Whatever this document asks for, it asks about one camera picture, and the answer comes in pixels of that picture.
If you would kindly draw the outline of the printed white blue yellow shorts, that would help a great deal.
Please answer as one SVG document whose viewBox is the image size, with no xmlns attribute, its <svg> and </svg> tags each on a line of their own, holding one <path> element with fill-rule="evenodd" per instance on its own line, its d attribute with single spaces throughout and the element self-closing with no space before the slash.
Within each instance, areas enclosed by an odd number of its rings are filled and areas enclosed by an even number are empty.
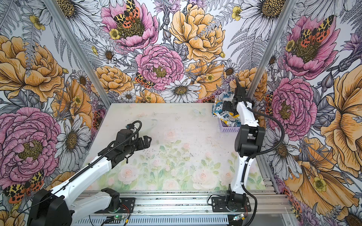
<svg viewBox="0 0 362 226">
<path fill-rule="evenodd" d="M 212 106 L 212 114 L 220 120 L 223 127 L 239 127 L 241 121 L 238 113 L 233 113 L 231 102 L 234 93 L 224 91 L 215 97 L 215 102 Z"/>
</svg>

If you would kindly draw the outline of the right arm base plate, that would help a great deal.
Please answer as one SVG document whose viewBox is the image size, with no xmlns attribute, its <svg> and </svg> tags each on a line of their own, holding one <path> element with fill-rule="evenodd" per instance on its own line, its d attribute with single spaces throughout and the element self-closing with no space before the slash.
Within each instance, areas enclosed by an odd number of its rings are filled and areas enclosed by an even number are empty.
<svg viewBox="0 0 362 226">
<path fill-rule="evenodd" d="M 251 212 L 250 201 L 247 196 L 240 199 L 229 199 L 225 196 L 213 196 L 211 198 L 213 212 Z"/>
</svg>

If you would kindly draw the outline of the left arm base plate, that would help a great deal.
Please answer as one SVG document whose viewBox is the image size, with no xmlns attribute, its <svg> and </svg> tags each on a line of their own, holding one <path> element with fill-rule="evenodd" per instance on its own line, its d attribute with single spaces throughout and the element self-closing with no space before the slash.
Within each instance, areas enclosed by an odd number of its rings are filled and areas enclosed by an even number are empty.
<svg viewBox="0 0 362 226">
<path fill-rule="evenodd" d="M 113 199 L 111 200 L 110 205 L 104 209 L 97 211 L 95 213 L 101 214 L 101 213 L 114 213 L 114 214 L 121 214 L 121 213 L 133 213 L 135 206 L 135 198 L 119 198 L 119 199 Z"/>
</svg>

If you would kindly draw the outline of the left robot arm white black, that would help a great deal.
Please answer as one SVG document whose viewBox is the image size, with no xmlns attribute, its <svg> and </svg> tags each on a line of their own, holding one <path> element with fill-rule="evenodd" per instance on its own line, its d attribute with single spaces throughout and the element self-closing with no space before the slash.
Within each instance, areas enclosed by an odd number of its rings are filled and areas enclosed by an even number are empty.
<svg viewBox="0 0 362 226">
<path fill-rule="evenodd" d="M 33 197 L 27 225 L 71 226 L 98 211 L 118 211 L 121 207 L 120 194 L 111 188 L 104 188 L 80 201 L 77 198 L 92 183 L 134 152 L 151 146 L 151 137 L 139 137 L 138 134 L 138 131 L 131 129 L 120 130 L 116 140 L 100 151 L 86 167 L 60 185 L 37 192 Z"/>
</svg>

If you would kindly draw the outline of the lavender plastic basket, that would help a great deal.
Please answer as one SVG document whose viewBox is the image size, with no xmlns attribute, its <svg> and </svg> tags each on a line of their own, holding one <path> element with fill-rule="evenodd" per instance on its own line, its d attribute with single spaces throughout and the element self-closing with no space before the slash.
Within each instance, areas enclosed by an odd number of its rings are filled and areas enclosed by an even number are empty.
<svg viewBox="0 0 362 226">
<path fill-rule="evenodd" d="M 227 132 L 238 132 L 240 128 L 240 123 L 237 121 L 224 121 L 218 119 L 218 125 L 220 132 L 227 133 Z"/>
</svg>

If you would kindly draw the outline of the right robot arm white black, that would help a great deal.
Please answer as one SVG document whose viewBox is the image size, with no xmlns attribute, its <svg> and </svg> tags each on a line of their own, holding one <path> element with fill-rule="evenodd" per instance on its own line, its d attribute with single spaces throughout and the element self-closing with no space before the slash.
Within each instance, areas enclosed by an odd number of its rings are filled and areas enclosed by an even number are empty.
<svg viewBox="0 0 362 226">
<path fill-rule="evenodd" d="M 238 165 L 235 167 L 235 175 L 226 193 L 225 204 L 229 211 L 250 211 L 246 184 L 251 165 L 255 158 L 253 154 L 261 152 L 265 136 L 265 129 L 259 126 L 252 112 L 250 99 L 245 97 L 246 89 L 237 86 L 232 101 L 226 103 L 223 108 L 237 113 L 241 122 L 236 136 L 234 149 L 238 154 Z"/>
</svg>

